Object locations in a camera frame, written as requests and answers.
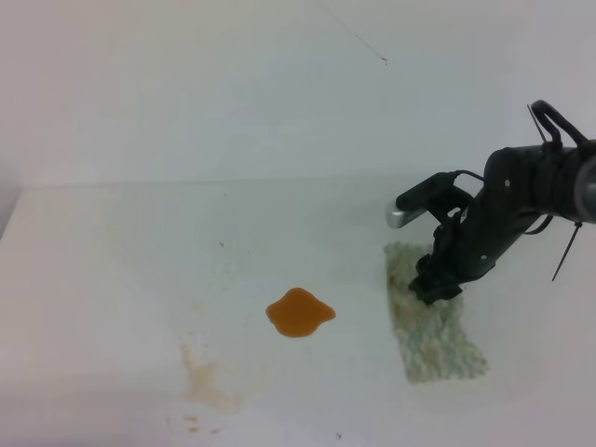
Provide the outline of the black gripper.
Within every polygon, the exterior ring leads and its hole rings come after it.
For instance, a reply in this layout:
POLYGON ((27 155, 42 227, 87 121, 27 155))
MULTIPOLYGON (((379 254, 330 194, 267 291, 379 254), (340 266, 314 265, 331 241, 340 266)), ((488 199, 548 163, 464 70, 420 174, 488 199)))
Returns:
POLYGON ((416 262, 409 290, 426 305, 452 300, 462 292, 459 284, 488 273, 540 217, 513 181, 486 180, 466 219, 445 227, 432 255, 425 254, 416 262))

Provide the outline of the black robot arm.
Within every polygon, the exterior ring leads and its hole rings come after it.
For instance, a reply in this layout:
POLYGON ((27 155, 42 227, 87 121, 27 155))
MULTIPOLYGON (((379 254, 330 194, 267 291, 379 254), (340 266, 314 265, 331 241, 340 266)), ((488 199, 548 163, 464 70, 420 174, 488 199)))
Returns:
POLYGON ((504 148, 491 154, 479 193, 439 172, 401 194, 399 210, 425 210, 440 223, 431 253, 416 265, 411 291, 427 305, 478 280, 541 216, 595 221, 595 144, 504 148))

